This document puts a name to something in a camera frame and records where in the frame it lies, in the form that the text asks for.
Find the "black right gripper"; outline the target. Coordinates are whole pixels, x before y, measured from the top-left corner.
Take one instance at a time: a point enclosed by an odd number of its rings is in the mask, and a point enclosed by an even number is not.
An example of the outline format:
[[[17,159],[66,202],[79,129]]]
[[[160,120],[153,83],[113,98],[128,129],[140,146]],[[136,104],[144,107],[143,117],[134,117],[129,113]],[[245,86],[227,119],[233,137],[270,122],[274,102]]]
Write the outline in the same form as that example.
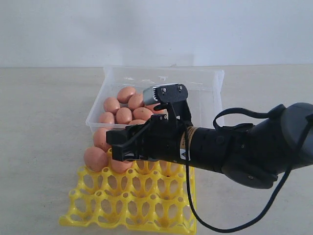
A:
[[[107,131],[106,141],[112,146],[112,158],[120,162],[162,160],[185,163],[185,138],[191,140],[188,131],[193,124],[182,119],[170,123],[160,117],[153,117],[145,124]]]

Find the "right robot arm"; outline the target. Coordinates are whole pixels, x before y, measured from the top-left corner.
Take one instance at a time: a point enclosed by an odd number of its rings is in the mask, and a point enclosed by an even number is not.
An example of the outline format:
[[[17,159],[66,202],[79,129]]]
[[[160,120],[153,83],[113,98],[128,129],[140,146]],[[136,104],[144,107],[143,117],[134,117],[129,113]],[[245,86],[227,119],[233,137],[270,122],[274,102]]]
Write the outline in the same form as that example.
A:
[[[167,161],[220,173],[241,185],[268,189],[278,175],[313,163],[313,106],[278,105],[267,113],[230,108],[260,120],[213,128],[152,116],[145,124],[107,132],[117,161]]]

